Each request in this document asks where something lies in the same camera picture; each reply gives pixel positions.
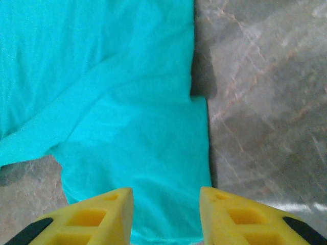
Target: turquoise fabric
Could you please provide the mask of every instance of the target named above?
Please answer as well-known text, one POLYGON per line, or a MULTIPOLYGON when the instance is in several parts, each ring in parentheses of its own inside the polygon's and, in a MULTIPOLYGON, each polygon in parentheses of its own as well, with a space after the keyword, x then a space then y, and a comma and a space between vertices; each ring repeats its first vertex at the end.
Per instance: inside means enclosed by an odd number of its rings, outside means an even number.
POLYGON ((69 203, 134 190, 134 244, 201 240, 192 0, 0 1, 0 166, 53 154, 69 203))

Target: black rubber pad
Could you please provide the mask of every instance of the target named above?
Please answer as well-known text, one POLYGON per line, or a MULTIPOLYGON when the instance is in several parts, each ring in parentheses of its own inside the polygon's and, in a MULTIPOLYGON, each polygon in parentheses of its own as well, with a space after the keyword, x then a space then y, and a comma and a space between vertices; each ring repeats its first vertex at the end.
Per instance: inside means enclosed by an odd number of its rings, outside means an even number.
POLYGON ((48 227, 48 225, 50 225, 52 221, 52 218, 44 218, 29 224, 17 235, 11 238, 5 245, 28 245, 46 227, 48 227))
POLYGON ((327 239, 307 223, 291 217, 283 217, 283 220, 310 245, 327 245, 327 239))

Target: gray marble surface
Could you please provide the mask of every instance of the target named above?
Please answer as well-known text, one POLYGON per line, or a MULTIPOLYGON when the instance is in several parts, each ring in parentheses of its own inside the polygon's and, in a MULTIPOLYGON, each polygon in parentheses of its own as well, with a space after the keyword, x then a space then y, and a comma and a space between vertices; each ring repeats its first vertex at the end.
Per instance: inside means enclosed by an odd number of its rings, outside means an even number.
MULTIPOLYGON (((195 12, 213 185, 327 236, 327 2, 197 0, 195 12)), ((51 157, 3 168, 0 185, 0 243, 66 205, 51 157)))

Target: turquoise cloth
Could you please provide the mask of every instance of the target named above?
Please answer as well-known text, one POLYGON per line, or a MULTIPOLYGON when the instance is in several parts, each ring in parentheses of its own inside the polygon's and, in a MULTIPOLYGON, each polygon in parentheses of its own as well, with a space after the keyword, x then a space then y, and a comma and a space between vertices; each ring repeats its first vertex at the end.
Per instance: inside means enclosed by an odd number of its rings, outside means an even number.
POLYGON ((52 154, 69 203, 130 186, 134 244, 202 238, 192 0, 0 1, 0 166, 52 154))

